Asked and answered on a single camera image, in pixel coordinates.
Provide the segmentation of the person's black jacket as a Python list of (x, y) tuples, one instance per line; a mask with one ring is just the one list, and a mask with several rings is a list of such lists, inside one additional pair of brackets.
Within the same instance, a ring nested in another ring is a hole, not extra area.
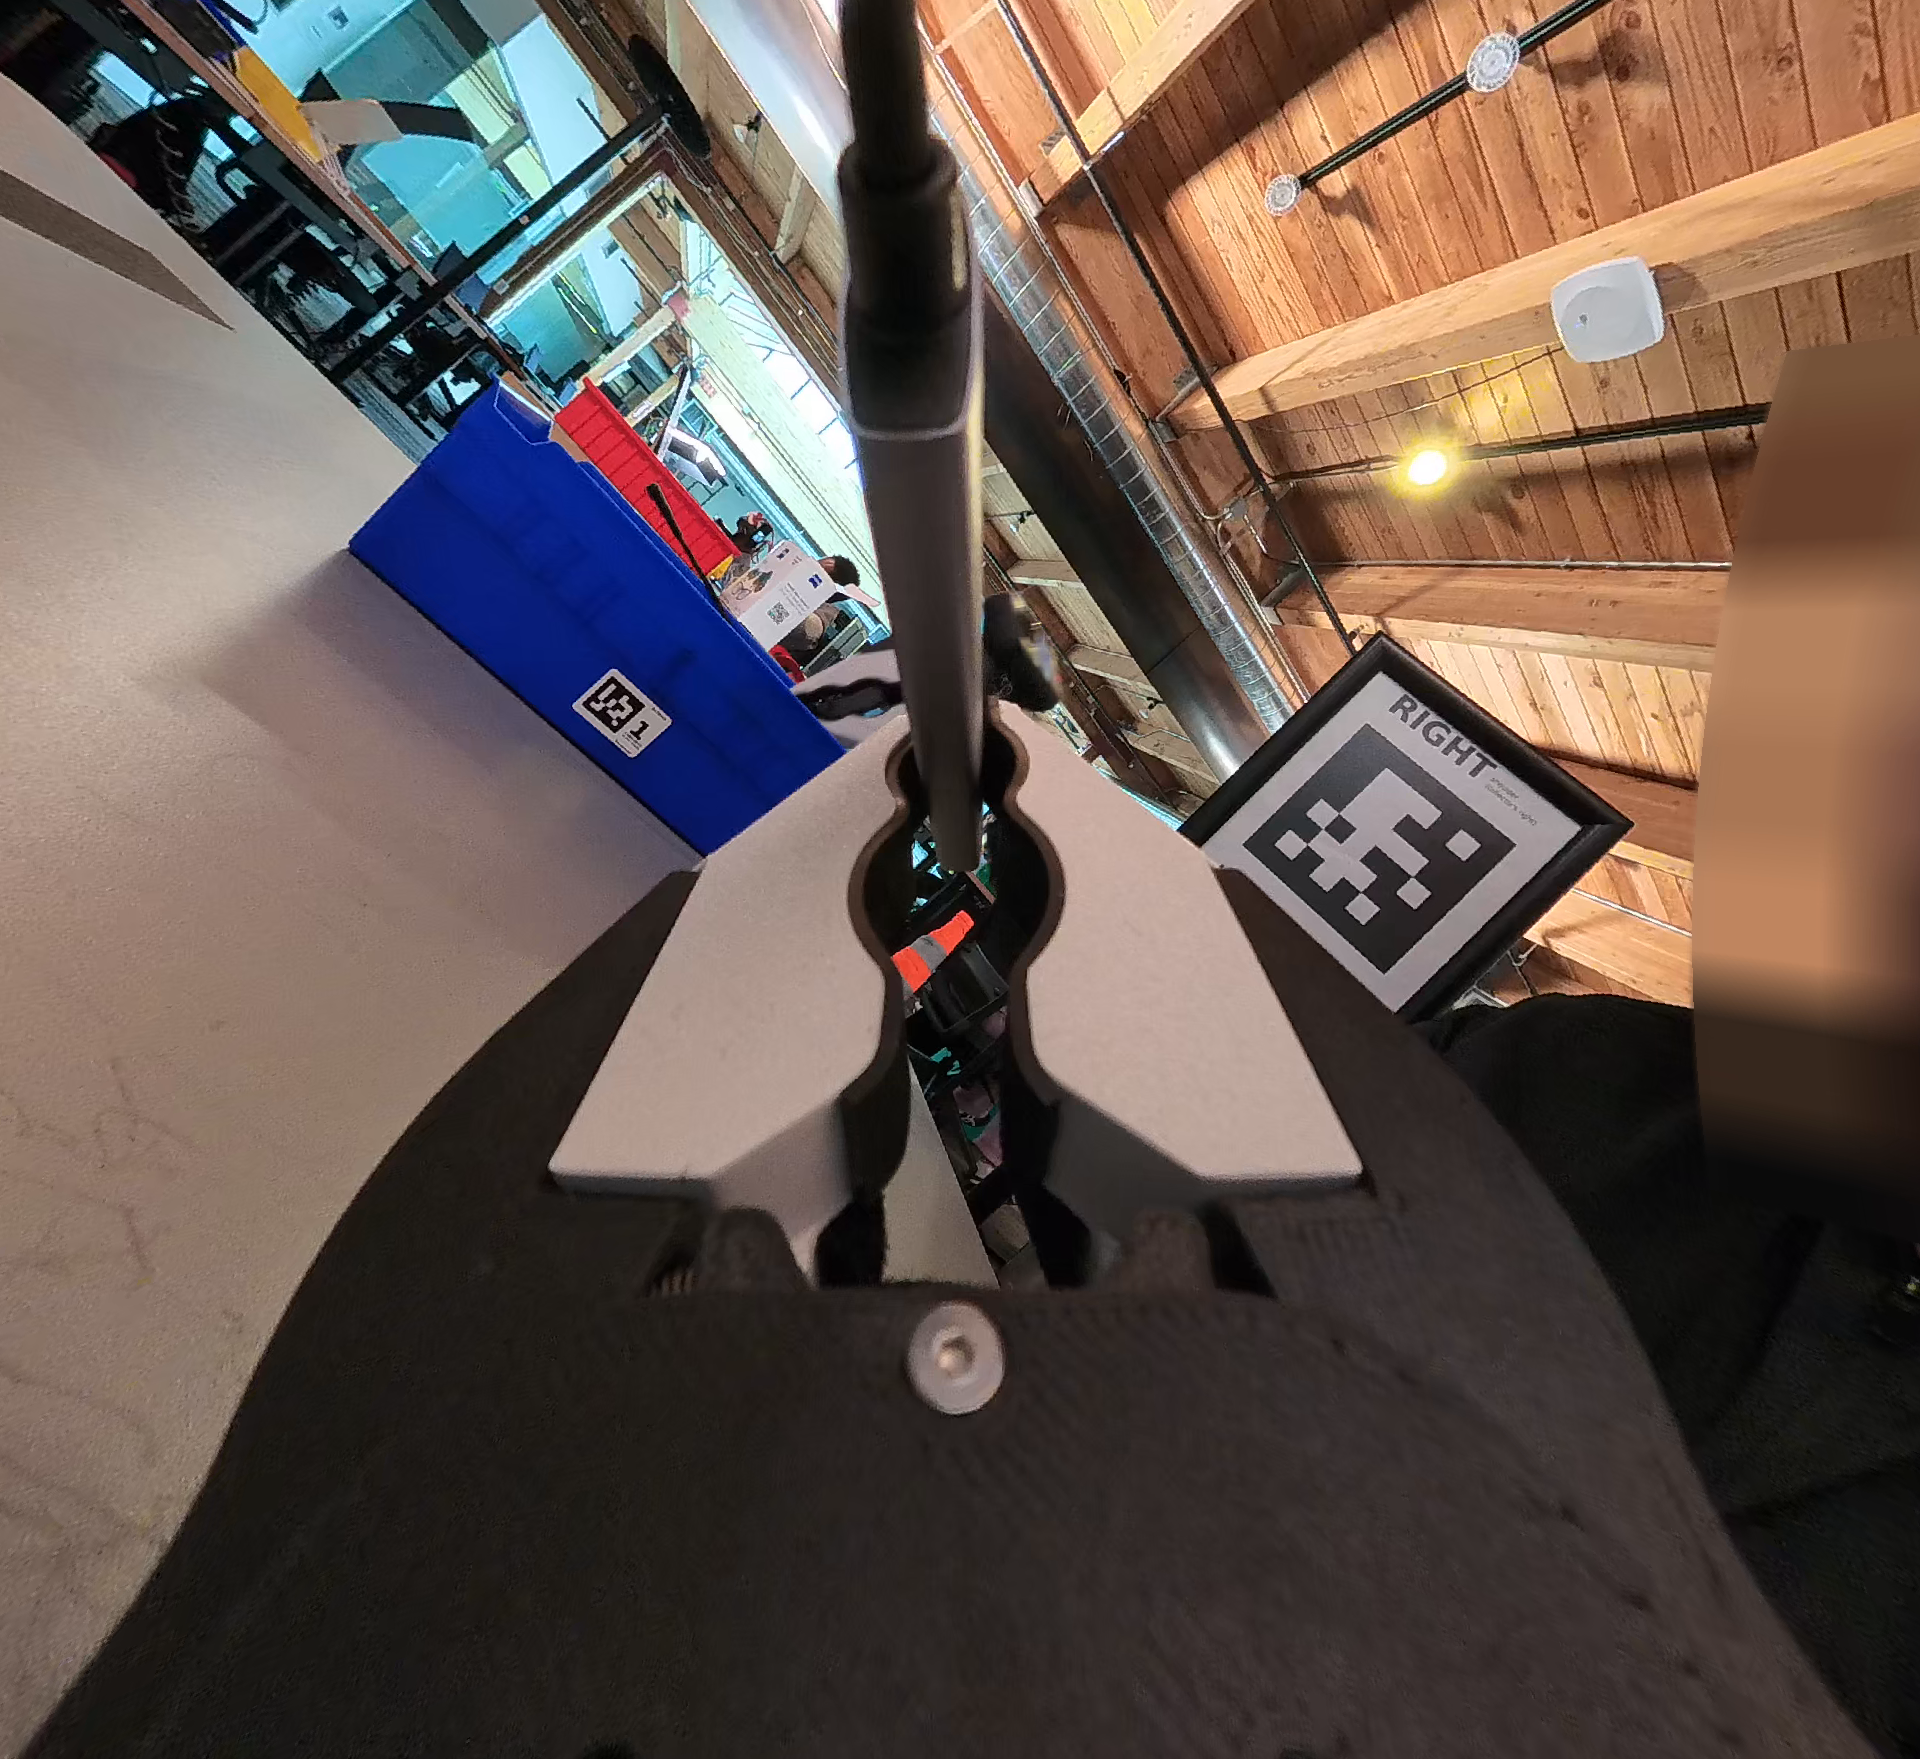
[(1692, 1015), (1542, 994), (1421, 1023), (1586, 1242), (1760, 1594), (1918, 1753), (1915, 1251), (1710, 1165)]

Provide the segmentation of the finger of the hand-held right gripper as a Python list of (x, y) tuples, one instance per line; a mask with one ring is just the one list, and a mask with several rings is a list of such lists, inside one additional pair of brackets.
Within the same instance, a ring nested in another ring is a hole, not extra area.
[(896, 657), (846, 657), (795, 686), (803, 708), (842, 746), (856, 746), (900, 713)]

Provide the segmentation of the blue plastic storage bin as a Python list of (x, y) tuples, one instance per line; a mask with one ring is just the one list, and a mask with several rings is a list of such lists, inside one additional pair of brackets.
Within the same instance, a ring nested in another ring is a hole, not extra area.
[(497, 384), (348, 553), (700, 855), (845, 752), (686, 557)]

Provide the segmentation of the black ceiling light rail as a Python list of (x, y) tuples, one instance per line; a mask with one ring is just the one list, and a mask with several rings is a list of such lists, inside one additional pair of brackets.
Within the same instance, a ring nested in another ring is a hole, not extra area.
[(1519, 31), (1483, 34), (1469, 50), (1462, 71), (1432, 87), (1393, 115), (1386, 115), (1368, 132), (1354, 136), (1298, 173), (1277, 173), (1262, 190), (1262, 210), (1271, 217), (1286, 217), (1308, 194), (1323, 187), (1359, 160), (1403, 137), (1429, 118), (1466, 97), (1488, 97), (1507, 89), (1529, 56), (1552, 40), (1574, 31), (1618, 0), (1567, 0), (1548, 17), (1537, 18)]

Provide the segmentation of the orange traffic cone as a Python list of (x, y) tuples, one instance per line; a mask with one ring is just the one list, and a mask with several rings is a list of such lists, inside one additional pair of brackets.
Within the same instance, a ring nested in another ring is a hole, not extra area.
[(974, 931), (972, 912), (961, 907), (945, 921), (920, 935), (893, 955), (893, 967), (907, 997), (915, 997), (940, 972)]

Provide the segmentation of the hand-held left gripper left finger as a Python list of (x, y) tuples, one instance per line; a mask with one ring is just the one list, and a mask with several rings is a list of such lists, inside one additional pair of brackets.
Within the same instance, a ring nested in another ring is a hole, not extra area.
[(568, 1192), (774, 1219), (803, 1271), (910, 1136), (904, 984), (867, 881), (910, 829), (893, 717), (703, 859), (549, 1159)]

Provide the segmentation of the white ceiling access point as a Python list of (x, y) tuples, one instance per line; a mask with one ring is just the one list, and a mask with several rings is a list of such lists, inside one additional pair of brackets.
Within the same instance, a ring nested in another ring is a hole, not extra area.
[(1550, 287), (1548, 313), (1556, 342), (1582, 366), (1629, 360), (1668, 334), (1668, 311), (1643, 258), (1603, 258)]

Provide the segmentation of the black floor lamp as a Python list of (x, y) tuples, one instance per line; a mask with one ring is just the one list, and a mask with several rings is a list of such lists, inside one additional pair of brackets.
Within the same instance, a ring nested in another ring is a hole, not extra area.
[(633, 36), (626, 50), (641, 89), (637, 114), (589, 150), (581, 164), (565, 171), (536, 199), (514, 212), (473, 252), (459, 248), (445, 252), (419, 290), (400, 294), (378, 320), (362, 327), (352, 344), (327, 366), (332, 384), (346, 385), (428, 315), (458, 302), (462, 287), (484, 276), (497, 258), (520, 255), (532, 240), (544, 243), (562, 228), (579, 228), (590, 207), (609, 205), (612, 177), (629, 158), (644, 160), (663, 141), (690, 158), (708, 158), (706, 123), (674, 69), (643, 36)]

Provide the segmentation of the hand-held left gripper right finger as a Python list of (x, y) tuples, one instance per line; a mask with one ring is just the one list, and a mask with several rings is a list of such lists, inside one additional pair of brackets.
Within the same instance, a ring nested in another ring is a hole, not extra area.
[(991, 715), (988, 736), (998, 816), (1038, 859), (1009, 997), (1017, 1188), (1111, 1237), (1354, 1188), (1359, 1152), (1212, 861), (1029, 715)]

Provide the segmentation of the red plastic bin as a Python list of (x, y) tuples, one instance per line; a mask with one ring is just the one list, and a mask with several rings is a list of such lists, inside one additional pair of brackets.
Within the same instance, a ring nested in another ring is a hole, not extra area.
[(592, 379), (556, 411), (554, 427), (691, 570), (723, 582), (737, 558), (732, 536)]

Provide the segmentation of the framed marker sign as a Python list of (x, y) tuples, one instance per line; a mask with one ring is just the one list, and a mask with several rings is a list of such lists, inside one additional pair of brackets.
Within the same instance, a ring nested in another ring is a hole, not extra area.
[(1452, 1009), (1629, 816), (1376, 635), (1186, 820), (1384, 1009)]

